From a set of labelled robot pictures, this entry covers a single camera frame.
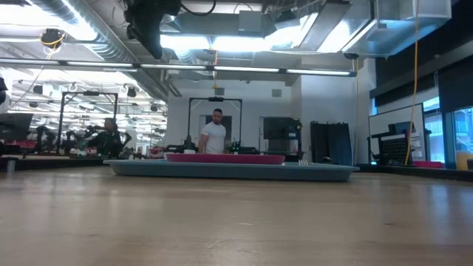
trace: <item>person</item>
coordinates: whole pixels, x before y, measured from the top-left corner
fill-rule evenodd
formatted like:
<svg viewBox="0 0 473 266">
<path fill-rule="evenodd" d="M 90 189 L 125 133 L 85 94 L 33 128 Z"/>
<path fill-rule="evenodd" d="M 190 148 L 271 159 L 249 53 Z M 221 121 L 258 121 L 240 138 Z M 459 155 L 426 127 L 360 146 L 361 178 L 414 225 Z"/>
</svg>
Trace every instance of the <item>person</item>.
<svg viewBox="0 0 473 266">
<path fill-rule="evenodd" d="M 199 153 L 223 154 L 225 150 L 225 136 L 227 131 L 222 126 L 223 113 L 221 109 L 215 109 L 212 121 L 204 126 L 199 141 Z"/>
<path fill-rule="evenodd" d="M 87 147 L 97 147 L 97 155 L 117 158 L 122 149 L 120 132 L 113 118 L 106 118 L 103 125 L 104 131 L 89 140 Z"/>
</svg>

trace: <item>wooden table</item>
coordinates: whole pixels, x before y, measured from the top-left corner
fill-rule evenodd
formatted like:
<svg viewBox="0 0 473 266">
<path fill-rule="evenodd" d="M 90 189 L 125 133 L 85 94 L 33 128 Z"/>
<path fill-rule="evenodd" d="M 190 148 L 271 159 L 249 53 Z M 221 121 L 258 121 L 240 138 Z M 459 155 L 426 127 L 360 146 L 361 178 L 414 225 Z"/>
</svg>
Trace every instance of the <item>wooden table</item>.
<svg viewBox="0 0 473 266">
<path fill-rule="evenodd" d="M 0 175 L 0 265 L 470 265 L 473 185 Z"/>
</svg>

